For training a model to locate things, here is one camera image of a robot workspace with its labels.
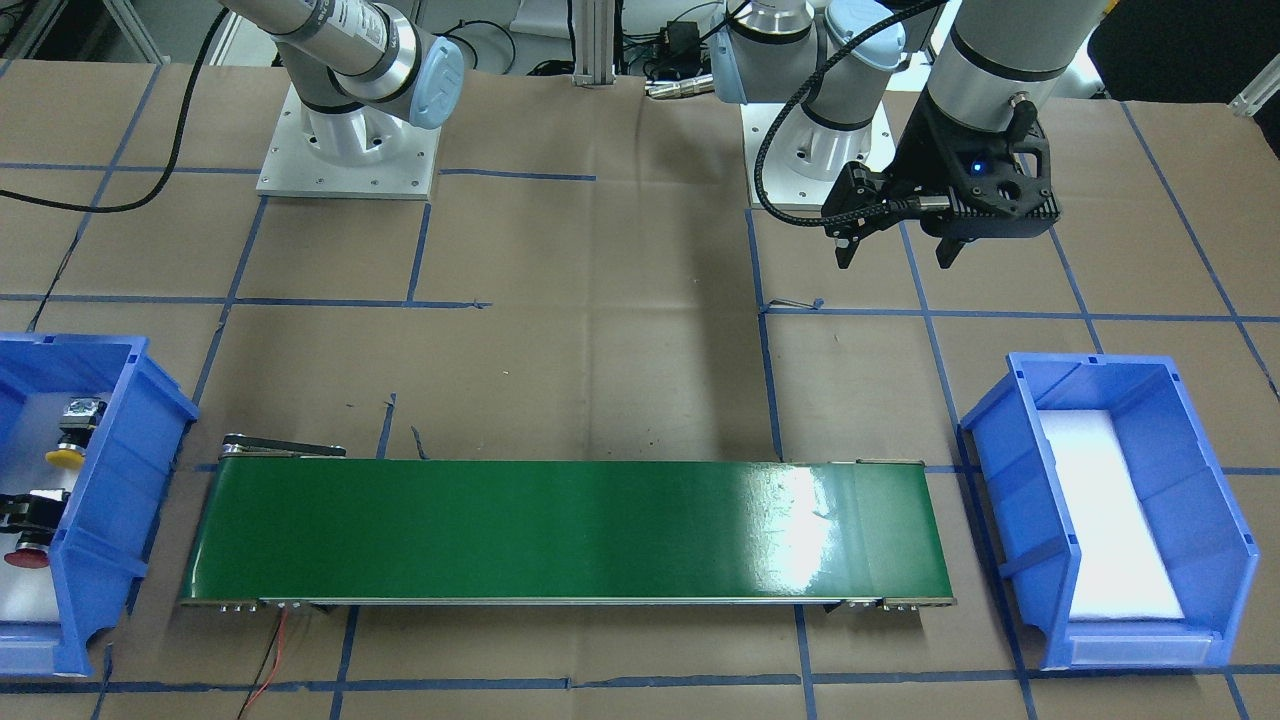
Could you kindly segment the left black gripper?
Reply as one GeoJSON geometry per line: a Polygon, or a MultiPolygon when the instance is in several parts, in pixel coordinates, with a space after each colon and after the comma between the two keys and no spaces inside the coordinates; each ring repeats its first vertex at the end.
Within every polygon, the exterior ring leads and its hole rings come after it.
{"type": "Polygon", "coordinates": [[[996,129],[973,129],[923,94],[888,172],[846,163],[820,209],[837,266],[850,268],[869,234],[918,217],[925,233],[941,238],[934,250],[941,269],[955,264],[969,240],[1030,238],[1056,224],[1061,208],[1039,109],[1024,92],[1005,108],[1011,115],[996,129]],[[948,205],[925,208],[925,196],[948,205]]]}

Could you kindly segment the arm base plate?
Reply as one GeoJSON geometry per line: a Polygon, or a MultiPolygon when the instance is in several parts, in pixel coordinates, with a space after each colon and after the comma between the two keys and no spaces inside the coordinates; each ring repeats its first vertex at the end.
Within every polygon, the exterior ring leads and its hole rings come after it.
{"type": "Polygon", "coordinates": [[[428,201],[440,136],[371,108],[320,113],[289,87],[256,190],[273,197],[428,201]]]}
{"type": "Polygon", "coordinates": [[[893,159],[895,142],[884,105],[869,126],[835,131],[815,124],[804,111],[788,114],[771,143],[762,170],[763,187],[778,209],[817,213],[849,161],[883,170],[893,159]]]}

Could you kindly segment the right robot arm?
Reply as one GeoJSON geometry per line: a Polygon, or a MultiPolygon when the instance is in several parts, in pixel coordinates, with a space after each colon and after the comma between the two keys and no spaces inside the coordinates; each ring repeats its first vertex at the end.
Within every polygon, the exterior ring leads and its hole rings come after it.
{"type": "MultiPolygon", "coordinates": [[[[442,126],[463,78],[457,47],[424,37],[397,8],[370,1],[228,1],[276,41],[284,63],[269,88],[296,90],[305,138],[328,169],[374,193],[417,187],[429,174],[385,176],[408,140],[442,126]]],[[[191,401],[205,406],[215,356],[261,233],[306,249],[321,231],[360,237],[355,204],[308,202],[287,225],[285,201],[250,186],[248,159],[266,138],[257,86],[174,70],[64,70],[22,64],[3,82],[3,290],[45,290],[29,301],[29,333],[69,332],[86,310],[142,334],[133,311],[154,310],[165,340],[192,340],[205,365],[191,401]]]]}

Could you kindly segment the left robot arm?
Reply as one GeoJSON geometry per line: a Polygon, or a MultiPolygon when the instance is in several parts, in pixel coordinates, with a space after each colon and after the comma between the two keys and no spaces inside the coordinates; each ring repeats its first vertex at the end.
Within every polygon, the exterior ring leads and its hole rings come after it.
{"type": "Polygon", "coordinates": [[[1062,210],[1041,111],[1106,1],[963,1],[886,167],[865,161],[892,76],[938,1],[727,1],[707,36],[716,96],[774,104],[749,184],[780,222],[861,241],[915,220],[950,268],[978,240],[1034,238],[1062,210]]]}

